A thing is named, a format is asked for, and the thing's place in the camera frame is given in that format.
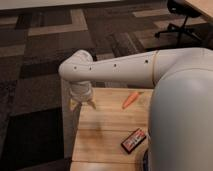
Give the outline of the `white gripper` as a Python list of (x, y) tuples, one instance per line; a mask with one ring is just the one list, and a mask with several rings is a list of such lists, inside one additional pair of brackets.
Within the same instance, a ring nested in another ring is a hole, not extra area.
[(70, 84), (70, 94), (76, 101), (70, 100), (70, 111), (74, 111), (78, 102), (87, 102), (93, 109), (96, 110), (95, 102), (92, 101), (93, 90), (89, 81), (74, 82)]

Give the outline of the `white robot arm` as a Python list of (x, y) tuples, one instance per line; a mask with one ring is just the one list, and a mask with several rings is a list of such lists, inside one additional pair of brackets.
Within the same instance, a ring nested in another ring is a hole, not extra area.
[(213, 171), (213, 50), (164, 49), (101, 61), (78, 50), (58, 72), (78, 102), (91, 99), (93, 81), (151, 89), (147, 171)]

